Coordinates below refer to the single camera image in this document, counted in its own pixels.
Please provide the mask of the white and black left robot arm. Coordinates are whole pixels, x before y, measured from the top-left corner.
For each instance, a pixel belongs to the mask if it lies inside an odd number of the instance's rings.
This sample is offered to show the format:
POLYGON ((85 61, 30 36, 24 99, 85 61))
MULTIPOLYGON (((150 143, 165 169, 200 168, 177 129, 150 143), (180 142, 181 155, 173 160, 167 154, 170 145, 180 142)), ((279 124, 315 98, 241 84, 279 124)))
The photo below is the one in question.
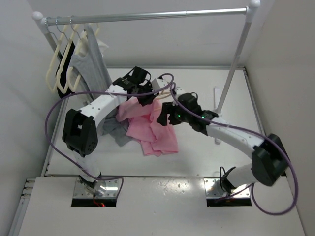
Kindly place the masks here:
POLYGON ((106 95, 99 96, 80 110, 70 109, 66 113, 62 140, 80 165, 80 181, 89 189, 95 189, 101 176, 91 154, 98 144, 97 128, 102 120, 119 105, 138 94, 148 93, 149 95, 139 97, 140 104, 151 104, 159 94, 158 90, 166 85, 165 82, 146 80, 148 74, 148 71, 135 67, 129 74, 116 79, 106 90, 106 95))

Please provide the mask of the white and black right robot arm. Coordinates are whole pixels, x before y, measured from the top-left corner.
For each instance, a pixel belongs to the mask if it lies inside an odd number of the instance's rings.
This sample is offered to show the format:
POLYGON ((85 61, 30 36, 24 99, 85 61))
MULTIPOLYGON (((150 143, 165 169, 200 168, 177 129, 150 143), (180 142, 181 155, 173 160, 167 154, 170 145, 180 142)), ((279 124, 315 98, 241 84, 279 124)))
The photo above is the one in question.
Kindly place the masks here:
POLYGON ((273 186, 288 168, 280 138, 270 134, 267 138, 231 127, 217 113, 203 110, 191 93, 178 97, 178 102, 166 102, 157 118, 163 126, 188 123, 193 130, 219 139, 251 159, 242 167, 232 167, 217 180, 215 187, 220 195, 230 194, 243 184, 259 182, 273 186))

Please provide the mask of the beige plastic hanger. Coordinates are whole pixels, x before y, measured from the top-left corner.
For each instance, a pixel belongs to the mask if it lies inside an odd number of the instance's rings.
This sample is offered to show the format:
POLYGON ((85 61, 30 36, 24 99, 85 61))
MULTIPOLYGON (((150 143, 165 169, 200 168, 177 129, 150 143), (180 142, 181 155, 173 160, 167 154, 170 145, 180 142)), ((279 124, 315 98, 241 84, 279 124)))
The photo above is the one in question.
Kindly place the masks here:
POLYGON ((153 102, 153 112, 157 112, 157 111, 160 111, 162 109, 162 102, 169 98, 171 95, 170 95, 170 92, 165 92, 163 91, 160 95, 158 95, 155 99, 154 99, 154 102, 153 102))

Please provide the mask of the pink t shirt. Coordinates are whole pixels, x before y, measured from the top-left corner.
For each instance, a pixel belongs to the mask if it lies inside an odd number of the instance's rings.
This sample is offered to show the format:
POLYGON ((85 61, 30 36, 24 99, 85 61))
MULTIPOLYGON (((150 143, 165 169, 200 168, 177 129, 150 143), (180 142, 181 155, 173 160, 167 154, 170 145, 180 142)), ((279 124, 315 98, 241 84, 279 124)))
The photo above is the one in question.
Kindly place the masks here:
POLYGON ((136 98, 122 103, 116 115, 117 121, 127 121, 128 137, 136 140, 145 156, 179 152, 178 141, 172 125, 162 126, 157 122, 162 104, 155 99, 152 104, 142 106, 136 98))

